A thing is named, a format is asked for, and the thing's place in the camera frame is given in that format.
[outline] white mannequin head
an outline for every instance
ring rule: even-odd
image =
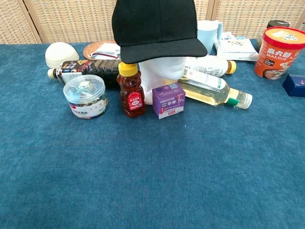
[[[145,103],[153,104],[152,89],[182,77],[186,57],[162,57],[139,63]]]

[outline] woven room divider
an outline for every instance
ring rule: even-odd
[[[304,12],[305,0],[215,0],[212,20],[223,22],[234,35],[257,38],[274,19],[300,28]]]
[[[113,40],[111,18],[116,0],[24,2],[44,43]],[[210,3],[209,0],[195,0],[198,19],[211,17],[213,2],[214,0],[210,0]]]
[[[0,0],[0,43],[41,43],[22,0]]]

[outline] white bowl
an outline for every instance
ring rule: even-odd
[[[78,61],[80,59],[76,50],[64,42],[51,44],[46,50],[45,57],[49,68],[57,68],[64,61]]]

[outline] bear-shaped honey bottle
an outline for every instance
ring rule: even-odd
[[[130,118],[144,114],[146,106],[138,65],[121,62],[119,72],[117,82],[121,87],[120,98],[124,113]]]

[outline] small cardboard box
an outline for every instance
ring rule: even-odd
[[[289,96],[305,97],[305,75],[289,74],[283,87]]]
[[[185,92],[178,83],[155,88],[152,94],[153,110],[159,119],[183,111]]]

